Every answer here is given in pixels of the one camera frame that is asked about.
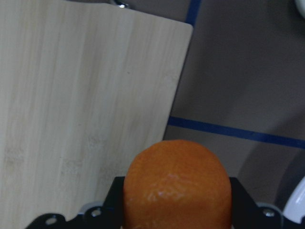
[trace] white object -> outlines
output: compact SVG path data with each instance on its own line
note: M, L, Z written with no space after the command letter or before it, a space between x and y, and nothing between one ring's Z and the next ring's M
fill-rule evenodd
M283 215L295 223L301 223L302 217L305 216L305 177L291 194Z
M300 14L305 18L305 0L295 0L295 4Z

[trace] light wood surface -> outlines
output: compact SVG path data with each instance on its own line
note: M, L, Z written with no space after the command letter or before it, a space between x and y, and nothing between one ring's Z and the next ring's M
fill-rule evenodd
M191 33L108 4L0 0L0 228L104 199L162 139Z

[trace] blue tape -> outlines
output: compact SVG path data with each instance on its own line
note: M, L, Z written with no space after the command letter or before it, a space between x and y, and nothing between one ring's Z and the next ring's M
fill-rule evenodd
M305 149L305 141L300 139L294 139L289 137L281 137L277 135L264 134L249 130L237 129L222 125L215 125L210 123L203 123L194 120L188 120L184 118L170 116L168 125L198 130L213 134L226 135L232 137L238 137L258 142L272 143L282 146L290 146Z
M191 24L192 26L195 25L199 13L200 4L201 0L191 0L185 20L186 23Z

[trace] metal hook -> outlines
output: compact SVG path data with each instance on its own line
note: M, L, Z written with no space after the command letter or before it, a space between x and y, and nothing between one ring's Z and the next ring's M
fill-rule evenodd
M130 9L130 5L124 2L121 2L120 0L110 0L110 4L116 5L120 8L128 8Z

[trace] orange fruit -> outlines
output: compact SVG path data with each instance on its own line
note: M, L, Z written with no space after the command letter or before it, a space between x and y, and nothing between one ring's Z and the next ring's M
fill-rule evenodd
M123 187L125 229L230 229L231 183L219 159L185 140L138 154Z

